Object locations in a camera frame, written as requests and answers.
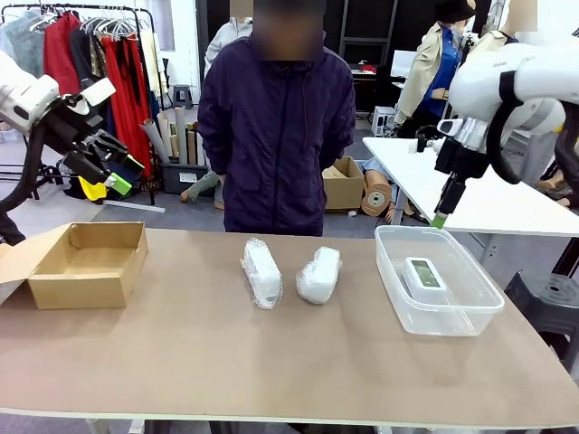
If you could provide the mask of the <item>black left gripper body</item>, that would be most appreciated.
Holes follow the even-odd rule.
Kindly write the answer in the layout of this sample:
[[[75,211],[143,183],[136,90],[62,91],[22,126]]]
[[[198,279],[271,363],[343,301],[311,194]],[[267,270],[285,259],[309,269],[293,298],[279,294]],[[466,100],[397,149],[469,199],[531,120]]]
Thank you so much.
[[[44,116],[44,144],[56,152],[71,152],[102,123],[103,117],[91,108],[82,115],[65,104],[57,105]]]

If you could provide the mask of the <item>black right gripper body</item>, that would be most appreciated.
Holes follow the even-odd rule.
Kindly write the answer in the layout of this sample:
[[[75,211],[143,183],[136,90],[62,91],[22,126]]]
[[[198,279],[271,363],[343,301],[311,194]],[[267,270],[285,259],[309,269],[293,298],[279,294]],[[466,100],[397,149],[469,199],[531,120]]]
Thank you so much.
[[[487,155],[464,147],[454,138],[446,138],[438,153],[435,170],[464,179],[480,179],[487,170]]]

